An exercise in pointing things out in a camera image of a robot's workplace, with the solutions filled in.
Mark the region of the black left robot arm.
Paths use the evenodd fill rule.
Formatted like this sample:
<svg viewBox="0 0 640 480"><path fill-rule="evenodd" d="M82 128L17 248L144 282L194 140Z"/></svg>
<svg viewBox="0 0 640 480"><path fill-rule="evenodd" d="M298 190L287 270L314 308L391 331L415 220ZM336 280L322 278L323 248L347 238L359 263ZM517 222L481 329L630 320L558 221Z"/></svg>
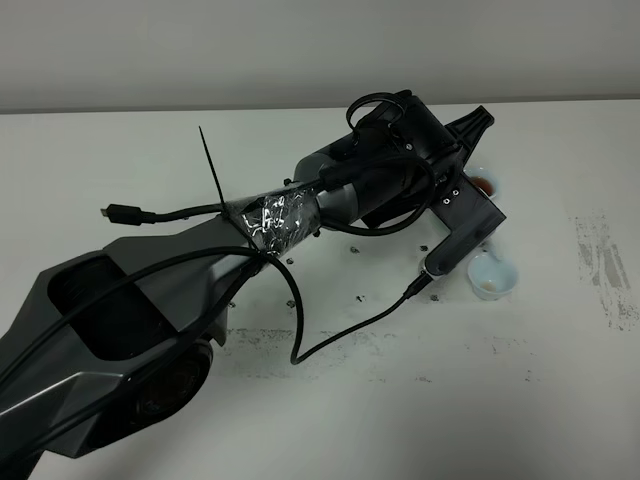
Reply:
<svg viewBox="0 0 640 480"><path fill-rule="evenodd" d="M391 235L433 212L447 236L403 292L447 275L503 222L465 166L493 116L440 122L408 90L303 158L282 188L167 214L110 205L140 226L202 216L173 235L123 237L42 271L1 339L1 473L28 476L45 451L83 456L174 415L206 380L227 308L264 267L324 229Z"/></svg>

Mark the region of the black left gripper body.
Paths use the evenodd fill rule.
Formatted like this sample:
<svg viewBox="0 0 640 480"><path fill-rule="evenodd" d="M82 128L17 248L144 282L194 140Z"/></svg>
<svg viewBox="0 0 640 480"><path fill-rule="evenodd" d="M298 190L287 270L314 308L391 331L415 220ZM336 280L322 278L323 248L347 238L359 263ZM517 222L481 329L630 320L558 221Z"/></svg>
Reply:
<svg viewBox="0 0 640 480"><path fill-rule="evenodd" d="M429 163L435 178L413 167L407 189L364 217L369 228L379 227L419 208L424 201L434 203L457 187L480 138L494 123L494 117L482 106L446 125L423 104L410 105L392 127L397 142L407 145L406 152Z"/></svg>

